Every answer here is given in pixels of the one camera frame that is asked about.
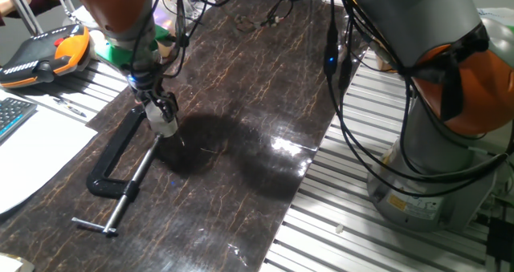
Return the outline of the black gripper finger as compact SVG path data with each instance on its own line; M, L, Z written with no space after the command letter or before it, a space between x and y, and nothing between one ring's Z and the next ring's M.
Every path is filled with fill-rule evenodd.
M157 96L157 106L161 109L162 117L166 123L176 119L178 105L174 93L162 91Z

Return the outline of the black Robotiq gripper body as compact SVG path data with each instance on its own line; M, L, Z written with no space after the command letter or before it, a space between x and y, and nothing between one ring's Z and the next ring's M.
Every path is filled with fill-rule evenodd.
M145 67L143 69L129 66L127 81L134 95L138 91L144 91L148 94L149 101L157 101L157 96L164 91L161 85L164 79L163 75L162 65Z

